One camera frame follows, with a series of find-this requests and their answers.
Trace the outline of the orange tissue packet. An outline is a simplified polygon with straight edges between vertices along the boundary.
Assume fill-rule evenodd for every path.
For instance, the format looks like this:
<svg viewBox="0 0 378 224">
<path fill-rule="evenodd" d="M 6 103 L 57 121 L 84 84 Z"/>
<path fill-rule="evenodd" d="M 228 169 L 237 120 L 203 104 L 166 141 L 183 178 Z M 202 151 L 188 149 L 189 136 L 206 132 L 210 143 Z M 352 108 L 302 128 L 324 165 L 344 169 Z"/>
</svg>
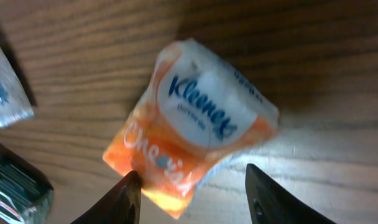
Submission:
<svg viewBox="0 0 378 224">
<path fill-rule="evenodd" d="M 271 139 L 279 109 L 230 63 L 194 39 L 158 54 L 149 85 L 103 154 L 136 171 L 142 192 L 173 218 L 226 158 Z"/>
</svg>

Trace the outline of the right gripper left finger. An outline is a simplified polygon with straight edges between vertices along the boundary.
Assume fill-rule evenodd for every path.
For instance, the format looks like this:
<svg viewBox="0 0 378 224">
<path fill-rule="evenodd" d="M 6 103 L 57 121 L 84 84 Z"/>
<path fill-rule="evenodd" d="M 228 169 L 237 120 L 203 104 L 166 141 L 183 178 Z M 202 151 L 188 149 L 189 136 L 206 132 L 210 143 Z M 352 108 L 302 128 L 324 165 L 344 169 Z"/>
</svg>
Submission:
<svg viewBox="0 0 378 224">
<path fill-rule="evenodd" d="M 139 224 L 141 178 L 130 171 L 71 224 Z"/>
</svg>

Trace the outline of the teal tissue packet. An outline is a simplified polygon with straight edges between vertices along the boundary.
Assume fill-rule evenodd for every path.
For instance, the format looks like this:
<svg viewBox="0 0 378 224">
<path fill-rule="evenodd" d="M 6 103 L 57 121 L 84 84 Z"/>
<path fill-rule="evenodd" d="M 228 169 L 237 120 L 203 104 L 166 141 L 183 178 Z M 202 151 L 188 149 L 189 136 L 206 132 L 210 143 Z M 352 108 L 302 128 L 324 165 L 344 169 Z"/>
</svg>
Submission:
<svg viewBox="0 0 378 224">
<path fill-rule="evenodd" d="M 0 48 L 0 128 L 33 116 L 24 88 Z"/>
</svg>

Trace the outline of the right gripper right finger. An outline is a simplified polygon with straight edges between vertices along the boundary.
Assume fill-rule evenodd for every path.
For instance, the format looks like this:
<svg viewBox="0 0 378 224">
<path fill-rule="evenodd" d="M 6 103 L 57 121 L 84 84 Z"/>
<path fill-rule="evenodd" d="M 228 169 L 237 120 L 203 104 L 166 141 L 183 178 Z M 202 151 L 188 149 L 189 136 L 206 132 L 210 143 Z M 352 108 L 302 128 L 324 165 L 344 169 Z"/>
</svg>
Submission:
<svg viewBox="0 0 378 224">
<path fill-rule="evenodd" d="M 335 224 L 254 164 L 246 166 L 245 186 L 253 224 Z"/>
</svg>

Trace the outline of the dark green balm box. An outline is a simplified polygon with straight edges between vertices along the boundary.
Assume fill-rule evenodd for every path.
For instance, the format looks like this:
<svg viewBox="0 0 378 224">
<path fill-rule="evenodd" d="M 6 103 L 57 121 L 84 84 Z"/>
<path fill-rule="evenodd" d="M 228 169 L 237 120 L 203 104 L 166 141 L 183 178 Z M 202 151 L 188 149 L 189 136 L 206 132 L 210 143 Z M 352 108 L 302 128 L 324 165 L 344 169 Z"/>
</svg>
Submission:
<svg viewBox="0 0 378 224">
<path fill-rule="evenodd" d="M 0 143 L 0 218 L 6 223 L 44 224 L 54 188 L 43 172 Z"/>
</svg>

